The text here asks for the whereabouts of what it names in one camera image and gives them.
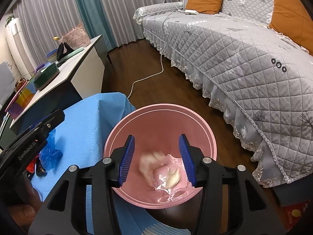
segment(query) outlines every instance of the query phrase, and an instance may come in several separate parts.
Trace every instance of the plastic container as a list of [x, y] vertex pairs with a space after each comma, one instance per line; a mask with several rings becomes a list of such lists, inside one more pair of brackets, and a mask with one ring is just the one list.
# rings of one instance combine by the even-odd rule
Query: plastic container
[[59, 73], [60, 70], [58, 69], [54, 62], [53, 64], [39, 71], [35, 75], [34, 80], [35, 87], [39, 91], [43, 90]]
[[53, 63], [57, 60], [57, 51], [58, 49], [56, 48], [46, 55], [48, 62]]
[[110, 133], [104, 147], [104, 157], [108, 157], [115, 148], [125, 144], [129, 134], [135, 137], [135, 152], [127, 180], [121, 188], [114, 188], [116, 193], [129, 203], [149, 209], [177, 206], [195, 196], [201, 188], [188, 188], [179, 197], [160, 202], [165, 192], [154, 191], [138, 170], [142, 153], [161, 151], [181, 158], [178, 138], [183, 133], [192, 146], [202, 150], [204, 156], [216, 160], [217, 147], [212, 130], [201, 116], [190, 109], [174, 104], [155, 104], [135, 110], [122, 119]]
[[13, 119], [18, 117], [37, 92], [34, 85], [34, 79], [35, 77], [32, 77], [30, 81], [25, 82], [7, 106], [5, 112], [9, 112]]

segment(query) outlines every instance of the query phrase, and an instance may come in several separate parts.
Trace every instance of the pink bowl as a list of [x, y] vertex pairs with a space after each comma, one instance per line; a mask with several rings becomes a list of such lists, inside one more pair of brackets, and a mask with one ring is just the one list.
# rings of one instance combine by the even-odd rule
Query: pink bowl
[[174, 104], [154, 104], [135, 110], [124, 117], [110, 133], [104, 157], [115, 148], [122, 147], [129, 134], [135, 137], [135, 152], [126, 182], [115, 192], [124, 200], [139, 207], [163, 209], [177, 206], [195, 196], [201, 188], [190, 188], [183, 197], [173, 201], [158, 202], [158, 192], [152, 191], [138, 170], [143, 152], [162, 151], [165, 155], [181, 158], [178, 138], [186, 134], [190, 145], [202, 150], [204, 156], [216, 160], [217, 148], [212, 130], [197, 113]]

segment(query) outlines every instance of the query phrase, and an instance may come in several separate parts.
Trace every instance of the blue mat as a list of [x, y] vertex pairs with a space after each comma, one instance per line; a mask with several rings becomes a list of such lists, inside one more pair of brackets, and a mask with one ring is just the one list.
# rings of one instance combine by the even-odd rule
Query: blue mat
[[[96, 94], [64, 110], [65, 121], [56, 128], [55, 146], [63, 152], [58, 166], [45, 177], [32, 179], [32, 184], [44, 200], [65, 170], [72, 164], [80, 168], [92, 166], [102, 159], [107, 137], [114, 126], [133, 112], [124, 94]], [[114, 193], [118, 221], [123, 235], [190, 235], [188, 230], [171, 228], [159, 223], [143, 208], [134, 206]], [[87, 187], [87, 230], [93, 234], [91, 186]]]

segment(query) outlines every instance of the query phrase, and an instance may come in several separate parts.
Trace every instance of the human hand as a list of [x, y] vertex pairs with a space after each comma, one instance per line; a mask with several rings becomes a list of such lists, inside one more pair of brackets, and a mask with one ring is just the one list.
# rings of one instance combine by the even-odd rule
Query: human hand
[[21, 228], [29, 228], [32, 224], [36, 213], [42, 205], [39, 193], [32, 186], [27, 185], [26, 190], [28, 193], [27, 204], [14, 205], [7, 208], [13, 220]]
[[29, 227], [35, 218], [36, 211], [30, 205], [15, 205], [7, 208], [13, 220], [20, 227]]

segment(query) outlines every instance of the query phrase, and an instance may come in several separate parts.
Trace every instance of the white cable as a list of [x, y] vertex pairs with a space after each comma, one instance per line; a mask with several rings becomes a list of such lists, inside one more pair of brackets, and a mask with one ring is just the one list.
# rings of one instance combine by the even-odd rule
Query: white cable
[[[161, 30], [162, 30], [164, 33], [165, 33], [165, 31], [164, 31], [164, 29], [163, 29], [164, 23], [165, 23], [165, 21], [170, 17], [170, 15], [172, 15], [173, 12], [174, 12], [174, 11], [172, 11], [172, 12], [166, 17], [166, 19], [165, 19], [165, 20], [163, 21], [163, 23], [162, 23]], [[135, 83], [137, 83], [137, 82], [139, 82], [139, 81], [146, 80], [146, 79], [151, 78], [151, 77], [153, 77], [153, 76], [159, 75], [159, 74], [161, 74], [161, 73], [164, 71], [164, 67], [163, 67], [163, 63], [162, 63], [162, 55], [163, 55], [163, 52], [164, 52], [166, 46], [167, 46], [167, 42], [166, 42], [166, 44], [165, 44], [165, 46], [164, 46], [164, 48], [163, 48], [163, 50], [162, 50], [162, 52], [161, 52], [161, 58], [160, 58], [160, 60], [161, 60], [162, 71], [159, 72], [159, 73], [153, 74], [153, 75], [151, 75], [151, 76], [149, 76], [149, 77], [146, 77], [146, 78], [144, 78], [144, 79], [135, 81], [135, 82], [132, 84], [132, 86], [131, 86], [130, 94], [129, 94], [129, 96], [127, 97], [127, 99], [129, 99], [129, 97], [130, 97], [131, 94], [133, 93], [133, 88], [134, 88], [134, 84], [135, 84]]]
[[174, 3], [174, 5], [175, 5], [176, 9], [178, 9], [178, 11], [184, 12], [184, 11], [180, 10], [180, 9], [176, 6], [176, 3]]
[[129, 97], [131, 96], [131, 93], [133, 92], [133, 88], [134, 88], [134, 84], [135, 84], [135, 83], [137, 83], [137, 82], [139, 82], [139, 81], [146, 80], [146, 79], [151, 78], [151, 77], [153, 77], [153, 76], [159, 75], [159, 74], [161, 74], [161, 73], [164, 71], [164, 67], [163, 67], [163, 63], [162, 63], [162, 55], [163, 55], [163, 52], [164, 52], [166, 46], [167, 46], [167, 43], [165, 44], [165, 46], [164, 46], [164, 48], [163, 48], [163, 50], [162, 50], [162, 52], [161, 52], [161, 66], [162, 66], [162, 71], [159, 72], [159, 73], [153, 74], [153, 75], [151, 75], [151, 76], [149, 76], [149, 77], [146, 77], [146, 78], [144, 78], [144, 79], [135, 81], [135, 82], [133, 83], [133, 85], [131, 86], [130, 94], [129, 94], [129, 96], [127, 97], [128, 99], [129, 99]]

